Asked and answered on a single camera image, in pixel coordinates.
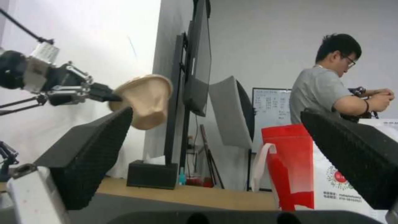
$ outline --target monitor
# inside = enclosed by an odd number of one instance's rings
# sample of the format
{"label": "monitor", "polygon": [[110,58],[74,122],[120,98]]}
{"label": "monitor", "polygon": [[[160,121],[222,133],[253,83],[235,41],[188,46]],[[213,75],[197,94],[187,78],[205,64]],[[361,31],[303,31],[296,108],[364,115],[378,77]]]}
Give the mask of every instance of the monitor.
{"label": "monitor", "polygon": [[198,0],[188,33],[187,81],[184,86],[184,104],[198,116],[206,116],[209,90],[211,49],[208,14],[210,5]]}

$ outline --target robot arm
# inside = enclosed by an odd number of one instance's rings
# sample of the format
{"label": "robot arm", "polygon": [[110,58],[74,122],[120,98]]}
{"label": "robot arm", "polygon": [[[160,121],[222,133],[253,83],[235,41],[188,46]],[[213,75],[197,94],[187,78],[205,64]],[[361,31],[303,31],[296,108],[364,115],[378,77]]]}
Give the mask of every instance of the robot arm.
{"label": "robot arm", "polygon": [[77,104],[92,100],[121,101],[108,86],[94,83],[92,76],[68,62],[55,67],[59,52],[55,46],[42,42],[28,57],[16,51],[0,51],[0,86],[21,88],[43,94],[53,106]]}

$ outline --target black tripod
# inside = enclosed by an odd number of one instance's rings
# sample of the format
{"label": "black tripod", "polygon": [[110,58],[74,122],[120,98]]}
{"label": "black tripod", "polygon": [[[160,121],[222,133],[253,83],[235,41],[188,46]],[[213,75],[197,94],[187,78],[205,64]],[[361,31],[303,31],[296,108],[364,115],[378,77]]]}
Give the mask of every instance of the black tripod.
{"label": "black tripod", "polygon": [[224,188],[224,183],[222,182],[222,179],[221,179],[221,176],[220,176],[220,173],[219,173],[219,170],[217,169],[216,162],[214,161],[214,158],[211,155],[211,151],[210,151],[209,145],[207,143],[205,127],[202,124],[200,125],[200,131],[201,131],[202,138],[203,138],[203,145],[204,145],[204,148],[205,148],[206,160],[207,160],[207,164],[209,166],[209,172],[210,172],[210,177],[211,177],[212,184],[213,185],[217,184],[217,179],[216,179],[216,176],[215,176],[215,172],[216,172],[217,178],[220,181],[221,188],[225,189]]}

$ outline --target white bag handle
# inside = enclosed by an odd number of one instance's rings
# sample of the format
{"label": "white bag handle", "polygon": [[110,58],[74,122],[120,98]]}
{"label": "white bag handle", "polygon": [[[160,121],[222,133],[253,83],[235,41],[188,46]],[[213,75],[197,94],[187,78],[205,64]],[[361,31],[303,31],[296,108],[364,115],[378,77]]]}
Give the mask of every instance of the white bag handle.
{"label": "white bag handle", "polygon": [[261,178],[264,174],[265,169],[265,161],[267,159],[268,150],[271,150],[270,153],[276,153],[276,147],[274,144],[266,143],[261,150],[256,154],[253,162],[252,168],[252,177],[250,179],[250,184],[252,186],[253,192],[258,192],[260,189]]}

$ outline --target gray t-shirt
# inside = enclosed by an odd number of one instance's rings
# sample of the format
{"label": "gray t-shirt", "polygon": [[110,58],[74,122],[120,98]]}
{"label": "gray t-shirt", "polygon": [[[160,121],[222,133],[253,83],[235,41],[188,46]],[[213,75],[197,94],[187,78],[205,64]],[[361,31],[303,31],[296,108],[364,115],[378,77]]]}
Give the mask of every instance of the gray t-shirt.
{"label": "gray t-shirt", "polygon": [[352,94],[336,72],[320,66],[303,70],[293,85],[289,99],[292,124],[301,123],[300,112],[305,108],[340,117],[333,105],[341,97],[349,95]]}

